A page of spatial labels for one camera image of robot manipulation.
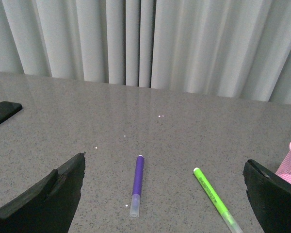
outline pen barrel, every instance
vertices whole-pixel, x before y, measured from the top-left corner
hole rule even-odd
[[[219,195],[216,193],[216,191],[213,189],[212,185],[207,180],[206,176],[203,174],[201,169],[197,168],[194,170],[194,175],[196,176],[199,183],[202,185],[203,189],[207,193],[209,199],[217,208],[218,212],[220,214],[223,214],[224,212],[228,211],[226,206],[223,204],[222,200],[220,199]]]
[[[135,178],[134,178],[134,186],[132,189],[132,194],[138,194],[141,196],[141,188],[142,188],[142,178],[143,178],[143,170],[144,170],[145,159],[142,155],[137,157],[136,161],[136,170],[135,170]]]

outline clear marker cap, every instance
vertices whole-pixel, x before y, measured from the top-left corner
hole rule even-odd
[[[140,207],[140,196],[138,194],[134,194],[131,197],[129,216],[138,217],[139,216],[139,207]]]
[[[221,216],[232,233],[243,233],[242,229],[237,224],[233,216],[229,213],[229,211],[225,211],[221,214]]]

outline countertop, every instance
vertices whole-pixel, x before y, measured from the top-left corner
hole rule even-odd
[[[4,100],[23,110],[0,125],[0,207],[85,151],[70,233],[229,233],[196,166],[245,233],[263,232],[243,167],[254,159],[277,170],[291,141],[291,105],[0,72]],[[144,180],[132,219],[139,154]]]

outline speckled gray surface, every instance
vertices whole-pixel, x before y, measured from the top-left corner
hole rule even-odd
[[[70,233],[228,233],[196,166],[244,232],[263,232],[243,166],[250,158],[276,171],[291,141],[291,105],[0,73],[3,100],[23,110],[0,125],[0,207],[86,151]],[[143,193],[140,217],[131,219],[139,154]]]

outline green highlighter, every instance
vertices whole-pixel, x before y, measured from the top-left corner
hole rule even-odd
[[[218,212],[220,213],[221,217],[224,219],[225,223],[227,224],[228,228],[231,230],[232,233],[243,233],[242,229],[239,227],[233,216],[229,213],[226,206],[221,201],[218,194],[213,189],[212,185],[209,183],[201,169],[195,168],[193,170],[194,175],[196,176],[199,183],[202,185],[203,189],[207,193],[208,197],[214,204],[215,208],[217,208]]]

